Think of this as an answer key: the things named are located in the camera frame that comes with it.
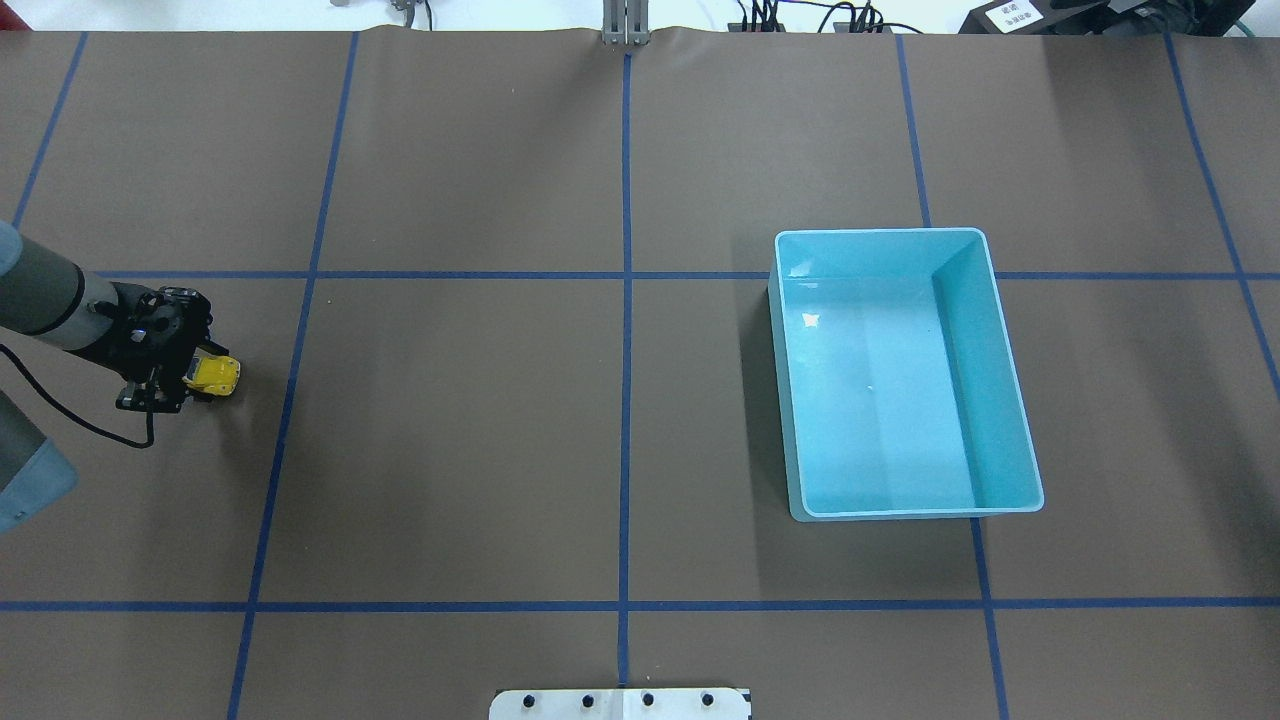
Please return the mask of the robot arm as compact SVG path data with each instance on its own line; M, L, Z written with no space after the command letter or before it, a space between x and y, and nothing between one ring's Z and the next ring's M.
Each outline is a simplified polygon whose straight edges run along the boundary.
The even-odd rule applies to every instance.
M122 411L143 415L142 439L97 427L61 404L9 347L3 356L33 392L79 428L137 450L155 445L155 418L197 396L189 369L198 354L224 355L212 341L212 305L196 290L109 281L27 237L1 228L4 331L58 348L120 377ZM72 492L73 462L8 396L3 396L1 529L13 530Z

